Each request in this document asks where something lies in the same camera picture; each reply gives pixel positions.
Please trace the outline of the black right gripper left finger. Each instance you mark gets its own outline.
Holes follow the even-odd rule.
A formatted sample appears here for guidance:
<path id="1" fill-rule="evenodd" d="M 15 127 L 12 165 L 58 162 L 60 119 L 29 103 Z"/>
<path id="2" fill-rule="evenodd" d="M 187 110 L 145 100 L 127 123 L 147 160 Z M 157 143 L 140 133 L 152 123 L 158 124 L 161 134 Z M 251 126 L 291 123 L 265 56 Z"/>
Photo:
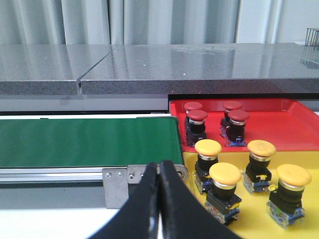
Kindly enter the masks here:
<path id="1" fill-rule="evenodd" d="M 115 216 L 91 239 L 156 239 L 158 237 L 159 182 L 157 165 L 146 166 L 137 188 Z"/>

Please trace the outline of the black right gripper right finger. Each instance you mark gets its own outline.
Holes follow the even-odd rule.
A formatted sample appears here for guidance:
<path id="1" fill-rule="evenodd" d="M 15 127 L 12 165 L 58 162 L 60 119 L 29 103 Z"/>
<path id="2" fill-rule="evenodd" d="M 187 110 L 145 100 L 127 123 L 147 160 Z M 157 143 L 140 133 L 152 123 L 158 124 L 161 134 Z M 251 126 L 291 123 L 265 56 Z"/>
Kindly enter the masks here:
<path id="1" fill-rule="evenodd" d="M 180 179 L 174 164 L 159 165 L 159 208 L 165 239 L 238 239 L 198 202 Z"/>

